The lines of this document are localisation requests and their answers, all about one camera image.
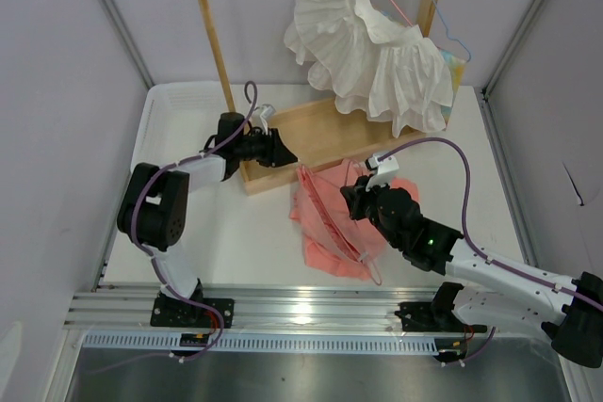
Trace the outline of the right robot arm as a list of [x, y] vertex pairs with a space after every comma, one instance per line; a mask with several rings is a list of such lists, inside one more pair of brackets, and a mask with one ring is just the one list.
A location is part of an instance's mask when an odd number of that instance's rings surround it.
[[602, 280], [577, 278], [488, 253], [471, 239], [424, 217], [402, 188], [370, 185], [361, 176], [340, 193], [350, 218], [368, 220], [412, 266], [457, 279], [430, 307], [433, 324], [451, 330], [480, 324], [545, 336], [555, 352], [587, 367], [602, 365]]

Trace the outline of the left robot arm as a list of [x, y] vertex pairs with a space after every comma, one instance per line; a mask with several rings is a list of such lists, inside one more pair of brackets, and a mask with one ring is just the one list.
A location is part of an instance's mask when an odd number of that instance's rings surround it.
[[229, 328], [234, 302], [204, 298], [200, 279], [187, 262], [183, 235], [188, 195], [207, 185], [230, 179], [241, 163], [255, 161], [273, 169], [298, 161], [276, 128], [246, 128], [236, 112], [220, 115], [217, 133], [201, 153], [161, 168], [135, 166], [117, 215], [117, 228], [151, 260], [162, 287], [150, 324], [172, 328]]

